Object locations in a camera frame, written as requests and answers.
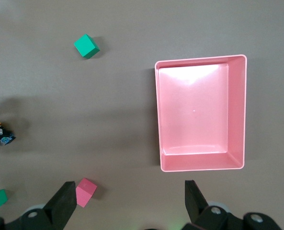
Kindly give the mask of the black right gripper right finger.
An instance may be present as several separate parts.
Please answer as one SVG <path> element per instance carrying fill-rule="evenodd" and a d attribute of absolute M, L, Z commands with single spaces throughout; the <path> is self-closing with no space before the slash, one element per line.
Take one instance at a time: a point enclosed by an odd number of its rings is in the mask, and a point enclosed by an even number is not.
<path fill-rule="evenodd" d="M 185 181 L 185 207 L 190 223 L 185 230 L 280 230 L 281 227 L 269 216 L 246 213 L 242 219 L 217 205 L 209 205 L 194 180 Z"/>

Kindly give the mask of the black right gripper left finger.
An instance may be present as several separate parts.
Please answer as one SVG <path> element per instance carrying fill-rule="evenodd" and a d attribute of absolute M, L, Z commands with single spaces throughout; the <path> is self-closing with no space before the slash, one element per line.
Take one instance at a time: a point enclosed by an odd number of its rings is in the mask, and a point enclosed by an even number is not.
<path fill-rule="evenodd" d="M 65 182 L 43 208 L 31 209 L 9 223 L 0 217 L 0 230 L 62 230 L 76 207 L 75 182 Z"/>

